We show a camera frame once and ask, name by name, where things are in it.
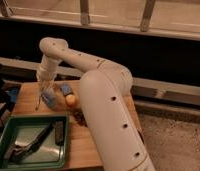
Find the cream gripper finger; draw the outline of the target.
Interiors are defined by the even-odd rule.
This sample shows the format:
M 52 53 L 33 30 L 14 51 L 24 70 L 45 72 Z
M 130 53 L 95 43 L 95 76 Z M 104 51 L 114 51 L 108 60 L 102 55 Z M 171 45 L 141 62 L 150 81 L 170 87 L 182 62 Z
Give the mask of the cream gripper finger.
M 39 79 L 37 79 L 37 85 L 40 90 L 43 88 L 43 82 Z
M 46 82 L 46 90 L 49 90 L 49 89 L 54 89 L 54 82 L 53 81 L 48 81 Z

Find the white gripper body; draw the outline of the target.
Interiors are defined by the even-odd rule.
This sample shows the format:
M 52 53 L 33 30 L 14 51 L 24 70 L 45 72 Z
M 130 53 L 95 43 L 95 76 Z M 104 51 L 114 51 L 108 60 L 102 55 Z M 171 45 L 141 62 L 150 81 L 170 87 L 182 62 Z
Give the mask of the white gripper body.
M 37 68 L 36 77 L 38 81 L 53 81 L 56 76 L 57 66 L 47 66 L 40 64 Z

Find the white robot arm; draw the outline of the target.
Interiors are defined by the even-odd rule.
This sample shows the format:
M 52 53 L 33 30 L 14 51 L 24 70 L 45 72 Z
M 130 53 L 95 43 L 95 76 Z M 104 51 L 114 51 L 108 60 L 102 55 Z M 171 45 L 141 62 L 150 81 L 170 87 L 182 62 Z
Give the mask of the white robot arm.
M 52 81 L 61 62 L 83 72 L 80 105 L 105 171 L 156 171 L 123 97 L 130 93 L 129 69 L 68 47 L 64 39 L 40 40 L 39 81 Z

